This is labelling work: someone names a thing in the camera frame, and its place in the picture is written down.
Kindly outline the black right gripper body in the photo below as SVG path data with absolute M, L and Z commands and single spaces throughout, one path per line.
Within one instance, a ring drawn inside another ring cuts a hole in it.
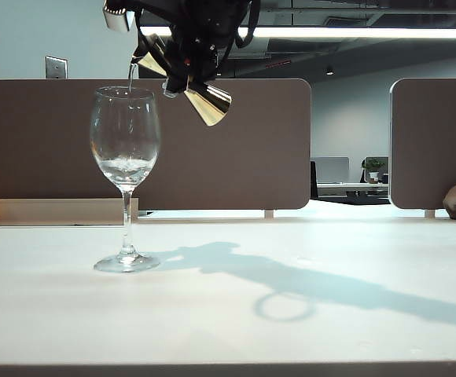
M 250 1 L 140 1 L 139 5 L 169 24 L 166 45 L 207 48 L 246 47 L 252 41 L 252 25 L 246 35 L 239 27 L 252 15 Z

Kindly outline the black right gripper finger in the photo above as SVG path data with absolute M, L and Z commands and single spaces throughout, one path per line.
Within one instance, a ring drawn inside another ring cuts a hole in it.
M 188 88 L 192 47 L 187 43 L 167 42 L 164 58 L 168 63 L 167 80 L 163 84 L 166 97 L 177 97 Z
M 195 81 L 208 81 L 217 71 L 218 49 L 205 38 L 195 38 L 190 51 L 190 65 Z

